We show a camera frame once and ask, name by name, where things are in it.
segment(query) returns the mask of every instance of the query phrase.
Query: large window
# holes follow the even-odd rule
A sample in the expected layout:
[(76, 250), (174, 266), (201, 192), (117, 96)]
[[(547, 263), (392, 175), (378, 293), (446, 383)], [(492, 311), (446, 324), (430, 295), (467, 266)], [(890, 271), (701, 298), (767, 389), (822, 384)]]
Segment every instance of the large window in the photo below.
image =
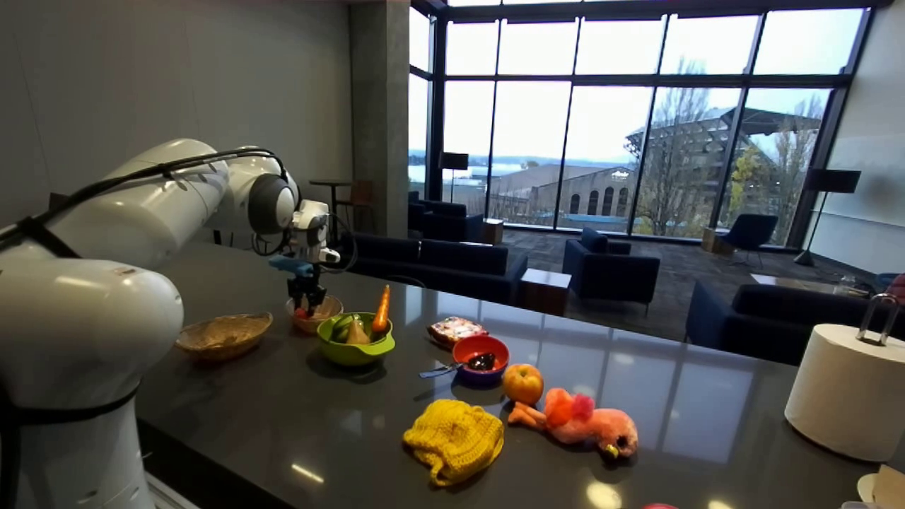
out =
[[(590, 227), (600, 233), (628, 233), (628, 208), (612, 208), (612, 192), (634, 196), (638, 158), (624, 133), (648, 120), (651, 89), (573, 89), (569, 117), (569, 145), (563, 164), (560, 227)], [(604, 192), (603, 209), (571, 212), (569, 196)]]
[(871, 8), (617, 20), (607, 3), (547, 3), (569, 0), (446, 0), (436, 136), (468, 171), (430, 167), (436, 199), (506, 227), (677, 240), (772, 212), (772, 243), (800, 243), (803, 181)]
[(433, 78), (433, 20), (407, 13), (410, 25), (410, 78), (407, 78), (407, 189), (423, 199), (426, 181), (426, 123), (430, 123), (430, 78)]

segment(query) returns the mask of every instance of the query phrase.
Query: paper towel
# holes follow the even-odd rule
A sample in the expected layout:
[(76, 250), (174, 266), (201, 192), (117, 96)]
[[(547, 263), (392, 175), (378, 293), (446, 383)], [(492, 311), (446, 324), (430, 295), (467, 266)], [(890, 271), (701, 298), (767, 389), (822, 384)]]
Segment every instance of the paper towel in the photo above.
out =
[(905, 430), (905, 343), (867, 345), (857, 329), (813, 325), (785, 423), (839, 457), (888, 461)]

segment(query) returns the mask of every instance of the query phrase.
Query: yellow cloth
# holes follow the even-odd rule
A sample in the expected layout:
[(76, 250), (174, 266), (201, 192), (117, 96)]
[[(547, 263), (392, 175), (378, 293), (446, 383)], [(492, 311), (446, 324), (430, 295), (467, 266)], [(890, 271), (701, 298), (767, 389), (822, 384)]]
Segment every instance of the yellow cloth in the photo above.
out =
[(487, 469), (502, 449), (502, 423), (482, 408), (436, 399), (414, 420), (402, 442), (430, 466), (436, 488), (468, 481)]

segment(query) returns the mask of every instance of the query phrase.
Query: dark countertop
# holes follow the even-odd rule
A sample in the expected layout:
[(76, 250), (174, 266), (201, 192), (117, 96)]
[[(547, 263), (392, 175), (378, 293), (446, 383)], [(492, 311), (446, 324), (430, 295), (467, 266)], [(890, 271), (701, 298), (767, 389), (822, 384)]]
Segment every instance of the dark countertop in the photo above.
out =
[[(686, 349), (672, 339), (545, 317), (522, 308), (392, 283), (397, 349), (378, 372), (344, 373), (315, 339), (287, 331), (284, 276), (265, 260), (204, 246), (166, 268), (187, 324), (273, 311), (262, 345), (197, 369), (171, 352), (137, 392), (150, 472), (201, 506), (621, 506), (832, 509), (857, 498), (871, 464), (846, 461), (784, 423), (793, 369)], [(325, 276), (344, 308), (369, 308), (380, 281)], [(547, 389), (581, 389), (628, 411), (642, 434), (631, 464), (571, 452), (535, 430), (506, 428), (502, 457), (468, 488), (444, 493), (402, 449), (402, 434), (440, 396), (502, 414), (501, 392), (422, 380), (450, 356), (426, 339), (440, 317), (468, 317), (501, 336), (513, 363), (537, 363)]]

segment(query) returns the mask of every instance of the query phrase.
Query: green bowl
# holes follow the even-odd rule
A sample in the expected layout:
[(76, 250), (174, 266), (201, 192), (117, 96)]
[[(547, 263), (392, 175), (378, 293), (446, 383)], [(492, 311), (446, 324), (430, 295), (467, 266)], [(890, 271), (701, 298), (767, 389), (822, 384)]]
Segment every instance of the green bowl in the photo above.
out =
[[(369, 339), (366, 345), (347, 345), (347, 343), (337, 343), (331, 339), (334, 336), (334, 329), (337, 324), (347, 317), (347, 314), (337, 314), (337, 317), (327, 317), (315, 325), (315, 336), (320, 336), (320, 353), (334, 363), (334, 365), (341, 365), (341, 369), (365, 369), (365, 365), (372, 365), (378, 363), (380, 356), (386, 356), (392, 349), (395, 349), (395, 339), (392, 339), (392, 324), (389, 324), (389, 331), (385, 336), (375, 336)], [(358, 314), (358, 321), (365, 324), (365, 331), (369, 334), (369, 317), (372, 314)]]

